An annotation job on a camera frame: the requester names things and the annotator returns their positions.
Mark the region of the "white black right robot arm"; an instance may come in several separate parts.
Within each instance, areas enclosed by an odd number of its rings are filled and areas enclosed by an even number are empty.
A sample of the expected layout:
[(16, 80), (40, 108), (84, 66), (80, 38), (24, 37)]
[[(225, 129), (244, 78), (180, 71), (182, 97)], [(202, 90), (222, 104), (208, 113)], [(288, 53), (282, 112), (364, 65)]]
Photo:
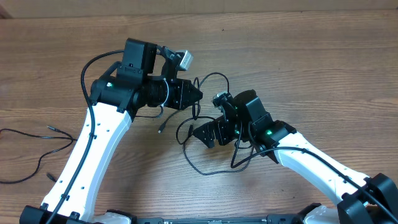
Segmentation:
[(243, 162), (267, 156), (309, 181), (335, 208), (313, 204), (297, 215), (267, 217), (267, 223), (397, 223), (397, 186), (386, 175), (368, 175), (344, 166), (309, 143), (286, 122), (273, 120), (254, 90), (213, 98), (222, 116), (193, 130), (211, 148), (235, 141), (256, 150)]

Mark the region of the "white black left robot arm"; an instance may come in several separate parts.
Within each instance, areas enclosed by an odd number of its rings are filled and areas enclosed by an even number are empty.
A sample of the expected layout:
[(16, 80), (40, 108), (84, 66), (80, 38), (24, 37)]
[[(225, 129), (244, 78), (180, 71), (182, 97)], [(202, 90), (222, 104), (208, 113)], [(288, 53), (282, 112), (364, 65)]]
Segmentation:
[(193, 55), (150, 42), (128, 39), (122, 59), (114, 62), (91, 88), (81, 134), (59, 179), (40, 207), (26, 206), (21, 223), (135, 223), (127, 212), (107, 210), (95, 215), (97, 194), (111, 158), (144, 106), (184, 110), (202, 98), (189, 80), (179, 79)]

